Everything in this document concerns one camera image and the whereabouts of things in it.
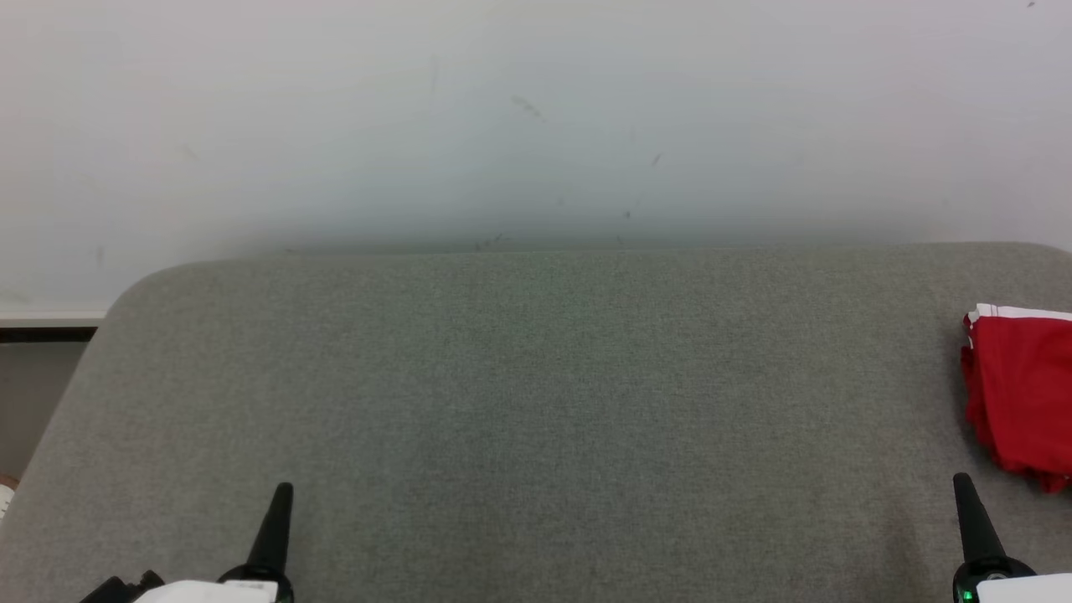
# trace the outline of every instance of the floor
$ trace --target floor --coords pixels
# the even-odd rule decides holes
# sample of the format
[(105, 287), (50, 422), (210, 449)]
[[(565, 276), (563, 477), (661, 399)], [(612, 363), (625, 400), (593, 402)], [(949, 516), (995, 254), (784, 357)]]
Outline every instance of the floor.
[(0, 474), (21, 479), (86, 343), (0, 344)]

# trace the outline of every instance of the red cloth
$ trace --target red cloth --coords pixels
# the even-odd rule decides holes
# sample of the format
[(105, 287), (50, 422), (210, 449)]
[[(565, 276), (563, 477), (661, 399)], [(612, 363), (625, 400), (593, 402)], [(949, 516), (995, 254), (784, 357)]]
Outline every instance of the red cloth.
[(1008, 471), (1047, 492), (1072, 475), (1072, 314), (980, 304), (964, 319), (968, 421)]

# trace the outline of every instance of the white wall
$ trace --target white wall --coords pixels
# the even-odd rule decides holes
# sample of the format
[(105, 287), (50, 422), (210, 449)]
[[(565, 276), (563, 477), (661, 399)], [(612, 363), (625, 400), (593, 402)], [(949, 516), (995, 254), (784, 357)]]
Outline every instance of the white wall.
[(8, 317), (500, 233), (1072, 249), (1064, 0), (12, 0), (0, 75)]

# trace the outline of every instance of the gray upholstered cushion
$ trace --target gray upholstered cushion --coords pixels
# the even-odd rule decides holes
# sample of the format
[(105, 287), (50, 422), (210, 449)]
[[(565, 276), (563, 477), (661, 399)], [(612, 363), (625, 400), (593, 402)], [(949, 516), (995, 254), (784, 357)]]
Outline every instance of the gray upholstered cushion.
[(950, 597), (950, 480), (1072, 570), (1072, 503), (962, 415), (977, 302), (1072, 310), (1025, 245), (198, 264), (129, 291), (0, 527), (4, 601), (243, 560), (296, 486), (298, 600)]

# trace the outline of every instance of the gray fabric surface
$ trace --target gray fabric surface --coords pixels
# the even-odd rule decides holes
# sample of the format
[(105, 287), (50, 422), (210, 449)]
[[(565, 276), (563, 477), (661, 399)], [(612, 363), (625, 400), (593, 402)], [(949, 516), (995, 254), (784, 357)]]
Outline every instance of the gray fabric surface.
[(1026, 245), (273, 259), (116, 304), (0, 526), (5, 601), (214, 579), (274, 484), (299, 601), (944, 601), (951, 477), (1072, 570), (1072, 504), (964, 422), (977, 302), (1072, 310)]

